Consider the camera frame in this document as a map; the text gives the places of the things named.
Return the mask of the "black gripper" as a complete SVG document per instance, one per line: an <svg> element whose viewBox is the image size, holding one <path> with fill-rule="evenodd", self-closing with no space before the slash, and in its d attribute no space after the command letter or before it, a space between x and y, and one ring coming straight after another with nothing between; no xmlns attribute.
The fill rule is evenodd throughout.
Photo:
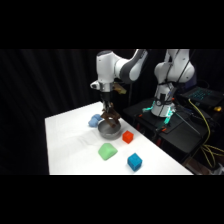
<svg viewBox="0 0 224 224"><path fill-rule="evenodd" d="M112 93L111 92L101 92L100 93L101 99L103 102L111 102L112 99ZM108 109L108 105L107 104L103 104L103 112L108 112L109 113L115 113L115 109L114 109L114 104L111 102L109 104L109 109Z"/></svg>

